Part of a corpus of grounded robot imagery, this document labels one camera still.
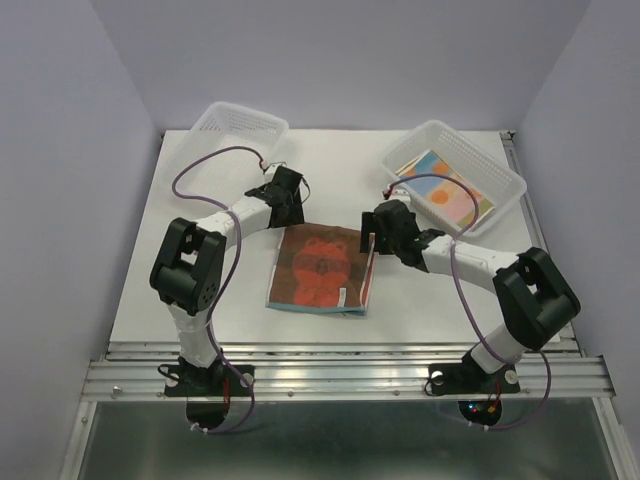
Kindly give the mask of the orange peach patterned towel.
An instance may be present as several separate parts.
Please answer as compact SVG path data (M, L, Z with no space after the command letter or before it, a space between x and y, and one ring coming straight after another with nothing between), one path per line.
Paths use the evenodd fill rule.
M478 204L477 221L482 220L495 209L490 200L461 177L433 150L424 151L395 171L399 178L426 173L437 174L437 177L418 178L408 182L408 185L439 214L457 224L459 228L466 227L473 219L475 214L473 200L462 187L455 182L440 178L440 175L459 181L471 191Z

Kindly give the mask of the brown orange bear towel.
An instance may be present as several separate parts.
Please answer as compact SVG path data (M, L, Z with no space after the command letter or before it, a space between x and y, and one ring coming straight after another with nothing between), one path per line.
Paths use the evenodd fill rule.
M284 230L266 306L310 314L367 313L374 273L372 248L358 230L305 223Z

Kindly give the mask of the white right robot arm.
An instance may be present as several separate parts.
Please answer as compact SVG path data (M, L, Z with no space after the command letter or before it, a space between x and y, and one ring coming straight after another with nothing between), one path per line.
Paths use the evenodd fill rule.
M541 350L581 311L581 303L549 254L531 247L523 253L465 243L437 229L422 230L415 214L399 200L378 205L361 216L360 249L394 255L403 265L449 275L463 309L463 281L497 298L502 324L484 336L456 366L463 384L482 390L496 372L527 351Z

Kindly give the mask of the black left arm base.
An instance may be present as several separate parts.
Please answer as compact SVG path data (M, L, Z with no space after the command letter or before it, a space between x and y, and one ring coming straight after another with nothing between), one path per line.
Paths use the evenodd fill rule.
M165 380L163 395L186 399L185 415L192 431L205 435L230 434L243 427L255 409L255 367L240 365L235 373L216 359L210 367L195 367L182 357L177 364L160 364L157 373ZM234 399L249 400L244 415L231 420Z

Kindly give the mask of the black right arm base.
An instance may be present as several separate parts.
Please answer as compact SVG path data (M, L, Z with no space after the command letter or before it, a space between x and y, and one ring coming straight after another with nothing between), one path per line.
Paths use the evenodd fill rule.
M513 364L502 364L496 372L486 373L466 353L457 363L435 363L428 367L423 386L428 397L462 396L458 409L472 425L485 430L497 427L503 412L502 396L521 392Z

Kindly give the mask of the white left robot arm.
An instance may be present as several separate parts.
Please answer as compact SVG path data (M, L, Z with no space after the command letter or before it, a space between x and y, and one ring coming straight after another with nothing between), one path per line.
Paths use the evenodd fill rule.
M167 305L180 343L178 364L159 368L170 388L210 394L229 371L210 338L211 308L230 283L222 278L227 250L240 253L249 235L304 222L304 176L279 165L268 168L265 179L230 207L215 202L219 212L197 221L178 217L167 227L150 286Z

